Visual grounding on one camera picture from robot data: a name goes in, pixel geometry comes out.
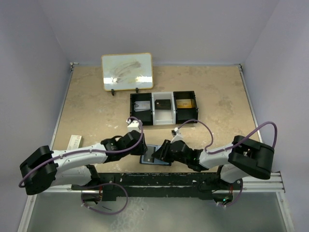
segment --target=black mounting bracket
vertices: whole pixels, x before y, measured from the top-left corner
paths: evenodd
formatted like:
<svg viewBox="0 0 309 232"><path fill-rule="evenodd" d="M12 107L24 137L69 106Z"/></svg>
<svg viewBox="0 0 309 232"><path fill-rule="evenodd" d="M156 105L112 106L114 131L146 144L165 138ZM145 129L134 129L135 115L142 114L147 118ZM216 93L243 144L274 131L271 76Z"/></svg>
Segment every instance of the black mounting bracket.
<svg viewBox="0 0 309 232"><path fill-rule="evenodd" d="M115 90L112 88L111 89L112 95L115 95ZM139 92L139 88L135 88L135 92L138 93Z"/></svg>
<svg viewBox="0 0 309 232"><path fill-rule="evenodd" d="M243 136L237 135L232 143L236 144L243 138ZM269 180L274 152L275 150L271 146L248 139L232 149L232 152L228 155L228 162L250 176Z"/></svg>
<svg viewBox="0 0 309 232"><path fill-rule="evenodd" d="M99 173L99 182L120 184L129 197L193 197L212 200L215 190L230 189L230 184L220 180L216 173ZM232 185L235 190L241 188L237 181ZM81 189L83 187L72 185L72 190ZM104 187L103 191L103 201L116 201L117 197L125 197L124 192L116 186Z"/></svg>

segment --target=yellow object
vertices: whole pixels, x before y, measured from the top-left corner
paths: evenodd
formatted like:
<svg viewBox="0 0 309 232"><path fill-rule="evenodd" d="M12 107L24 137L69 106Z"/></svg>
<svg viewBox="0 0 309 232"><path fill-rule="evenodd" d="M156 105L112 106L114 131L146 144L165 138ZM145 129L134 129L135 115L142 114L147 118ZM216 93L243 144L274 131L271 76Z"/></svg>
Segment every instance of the yellow object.
<svg viewBox="0 0 309 232"><path fill-rule="evenodd" d="M193 99L178 99L176 100L176 104L178 109L190 109L195 107Z"/></svg>

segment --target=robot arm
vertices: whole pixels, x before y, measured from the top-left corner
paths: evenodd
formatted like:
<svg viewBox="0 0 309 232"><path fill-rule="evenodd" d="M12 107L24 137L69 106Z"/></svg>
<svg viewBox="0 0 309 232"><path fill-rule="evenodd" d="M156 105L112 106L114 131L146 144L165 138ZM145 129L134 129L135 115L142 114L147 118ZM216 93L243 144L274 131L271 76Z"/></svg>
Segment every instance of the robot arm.
<svg viewBox="0 0 309 232"><path fill-rule="evenodd" d="M125 136L104 139L92 146L70 151L51 151L49 146L38 148L20 165L23 180L19 186L26 189L27 195L34 195L50 186L100 184L99 174L90 164L118 161L128 154L140 156L146 153L143 130L136 120L128 121L129 132ZM249 175L270 179L274 149L266 144L235 136L228 145L206 151L189 148L178 128L172 134L174 138L165 140L152 154L154 158L165 162L178 161L197 172L219 166L216 178L226 184Z"/></svg>
<svg viewBox="0 0 309 232"><path fill-rule="evenodd" d="M227 183L246 176L258 179L270 179L274 149L266 144L247 139L238 144L243 136L235 136L226 146L216 149L191 149L183 141L179 130L172 131L174 138L165 140L153 157L165 162L178 161L186 164L190 169L200 172L215 166L220 166L220 178Z"/></svg>
<svg viewBox="0 0 309 232"><path fill-rule="evenodd" d="M41 146L20 165L27 195L43 192L56 185L86 185L97 174L89 164L118 161L128 154L145 154L147 146L144 136L137 146L130 149L141 136L138 125L137 121L130 121L129 132L125 136L104 139L75 150L51 151L49 146Z"/></svg>

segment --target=table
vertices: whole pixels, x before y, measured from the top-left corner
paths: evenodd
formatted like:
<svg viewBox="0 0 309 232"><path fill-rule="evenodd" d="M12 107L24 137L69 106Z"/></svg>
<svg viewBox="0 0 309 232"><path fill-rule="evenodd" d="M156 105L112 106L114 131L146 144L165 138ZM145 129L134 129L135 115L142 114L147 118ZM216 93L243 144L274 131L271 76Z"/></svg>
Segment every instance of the table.
<svg viewBox="0 0 309 232"><path fill-rule="evenodd" d="M215 138L212 147L225 145L235 135L246 135L255 128L236 66L154 67L154 88L141 92L187 90L195 91L199 119L212 129ZM112 96L103 89L100 67L75 67L53 149L66 149L72 134L83 136L82 146L126 134L129 94L133 92L119 91ZM146 142L162 144L164 139L171 139L170 130L174 127L146 129ZM181 131L192 148L202 148L210 142L210 135L202 125L196 124ZM130 155L118 162L98 164L96 168L99 172L192 172L176 162L170 167L139 164L139 157ZM274 178L281 180L280 175ZM114 216L103 216L80 207L80 192L71 191L68 186L49 188L32 196L34 200L31 196L28 198L27 204L32 205L33 211L31 217L27 217L27 231L286 232L287 212L282 210L284 201L280 200L284 197L283 184L281 188L274 186L273 190L266 192L259 189L263 188L259 187L261 184L255 188L254 183L249 181L244 186L248 189L237 204L226 209L216 207L213 201L196 198L130 197L127 208ZM123 206L124 200L120 197L116 202L102 204L116 210Z"/></svg>
<svg viewBox="0 0 309 232"><path fill-rule="evenodd" d="M237 66L157 66L153 67L154 87L140 92L190 91L196 94L199 120L212 130L211 148L231 142L235 135L247 135L255 128L242 78ZM53 149L67 149L72 134L83 137L82 146L127 133L130 93L117 91L115 96L103 88L101 67L75 67L65 100ZM145 130L147 144L161 145L172 139L169 128L153 126ZM189 147L201 149L210 142L208 131L201 125L183 128ZM186 165L172 166L139 163L138 156L126 156L117 162L96 165L98 172L192 172Z"/></svg>

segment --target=whiteboard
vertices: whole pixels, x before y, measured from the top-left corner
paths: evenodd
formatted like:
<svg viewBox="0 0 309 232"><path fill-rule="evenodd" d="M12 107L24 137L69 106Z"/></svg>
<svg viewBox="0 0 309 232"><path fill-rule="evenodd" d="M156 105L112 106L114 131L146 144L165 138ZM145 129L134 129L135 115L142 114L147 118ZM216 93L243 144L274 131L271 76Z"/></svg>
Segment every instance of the whiteboard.
<svg viewBox="0 0 309 232"><path fill-rule="evenodd" d="M154 86L150 53L103 55L101 62L106 91Z"/></svg>

